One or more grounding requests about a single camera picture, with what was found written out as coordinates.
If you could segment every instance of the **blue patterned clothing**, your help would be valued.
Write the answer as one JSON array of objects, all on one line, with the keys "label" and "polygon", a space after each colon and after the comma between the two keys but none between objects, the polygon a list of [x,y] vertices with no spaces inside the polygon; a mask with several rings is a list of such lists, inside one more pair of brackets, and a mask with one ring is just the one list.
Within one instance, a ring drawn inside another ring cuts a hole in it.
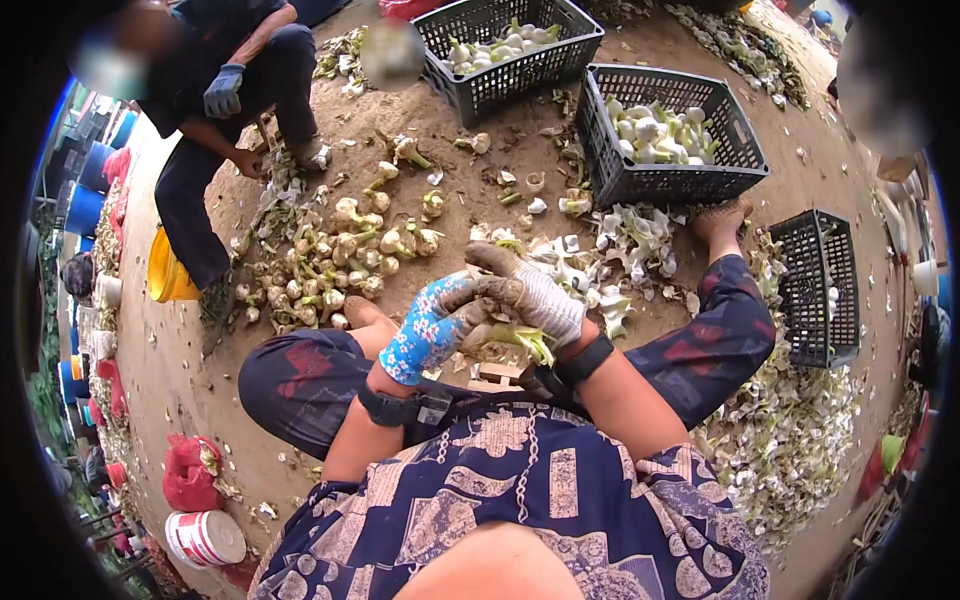
[{"label": "blue patterned clothing", "polygon": [[317,485],[249,596],[390,598],[469,532],[502,521],[532,528],[588,599],[769,589],[754,538],[692,445],[637,461],[571,413],[515,401],[370,464],[359,485]]}]

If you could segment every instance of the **smartwatch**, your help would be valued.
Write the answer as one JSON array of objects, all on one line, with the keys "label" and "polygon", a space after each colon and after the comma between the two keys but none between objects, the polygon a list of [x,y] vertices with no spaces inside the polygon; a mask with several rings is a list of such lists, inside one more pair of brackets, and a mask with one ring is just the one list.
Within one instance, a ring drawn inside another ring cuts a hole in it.
[{"label": "smartwatch", "polygon": [[421,422],[436,425],[446,415],[453,397],[443,390],[430,390],[424,394],[414,393],[409,397],[397,397],[374,392],[364,382],[357,392],[360,404],[367,409],[370,420],[384,427],[401,427]]},{"label": "smartwatch", "polygon": [[569,389],[590,377],[613,352],[613,342],[603,332],[590,342],[589,346],[564,363],[554,366],[557,378]]}]

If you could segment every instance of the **blue rubber-coated glove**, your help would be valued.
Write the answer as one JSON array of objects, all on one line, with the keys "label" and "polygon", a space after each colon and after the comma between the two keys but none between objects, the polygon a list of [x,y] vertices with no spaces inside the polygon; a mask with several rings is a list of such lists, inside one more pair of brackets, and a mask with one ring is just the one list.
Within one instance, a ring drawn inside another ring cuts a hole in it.
[{"label": "blue rubber-coated glove", "polygon": [[206,116],[226,119],[240,112],[240,96],[237,95],[237,90],[243,82],[243,71],[246,68],[233,62],[220,67],[220,73],[204,92]]},{"label": "blue rubber-coated glove", "polygon": [[417,385],[421,371],[439,367],[495,310],[493,300],[474,299],[478,279],[460,271],[420,290],[403,327],[380,351],[380,365],[394,381]]}]

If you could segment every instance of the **work glove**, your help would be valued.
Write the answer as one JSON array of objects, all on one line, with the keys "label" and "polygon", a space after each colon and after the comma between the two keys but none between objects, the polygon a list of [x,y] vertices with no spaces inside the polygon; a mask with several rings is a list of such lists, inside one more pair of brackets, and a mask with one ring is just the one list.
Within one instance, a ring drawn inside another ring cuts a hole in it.
[{"label": "work glove", "polygon": [[220,73],[204,92],[204,110],[206,116],[226,119],[240,112],[240,96],[237,90],[243,82],[243,64],[228,62],[220,67]]},{"label": "work glove", "polygon": [[417,385],[420,372],[439,367],[494,312],[495,301],[474,299],[479,278],[459,271],[420,290],[400,331],[380,351],[380,365],[394,381]]},{"label": "work glove", "polygon": [[[587,308],[571,298],[551,276],[490,242],[469,242],[467,263],[496,276],[478,279],[479,296],[513,307],[524,324],[539,327],[556,348],[580,339]],[[522,286],[503,277],[515,279]]]}]

